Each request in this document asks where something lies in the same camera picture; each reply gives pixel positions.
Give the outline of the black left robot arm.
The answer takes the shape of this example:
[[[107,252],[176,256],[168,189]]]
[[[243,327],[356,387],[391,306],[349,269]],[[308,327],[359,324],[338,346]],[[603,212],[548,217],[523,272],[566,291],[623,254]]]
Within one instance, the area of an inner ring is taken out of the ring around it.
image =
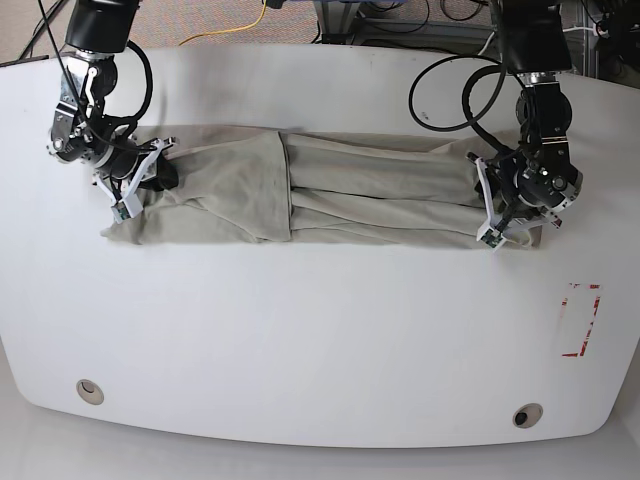
[[[474,153],[467,158],[477,170],[476,190],[487,214],[477,239],[496,249],[520,232],[545,224],[560,227],[559,214],[578,198],[583,175],[570,160],[567,132],[573,113],[557,79],[572,67],[559,2],[493,1],[490,8],[500,57],[494,60],[477,54],[486,64],[463,87],[464,122],[437,127],[416,110],[409,113],[419,126],[431,131],[471,128],[495,150],[490,160]],[[516,103],[520,139],[515,148],[480,124],[507,77],[520,85]]]

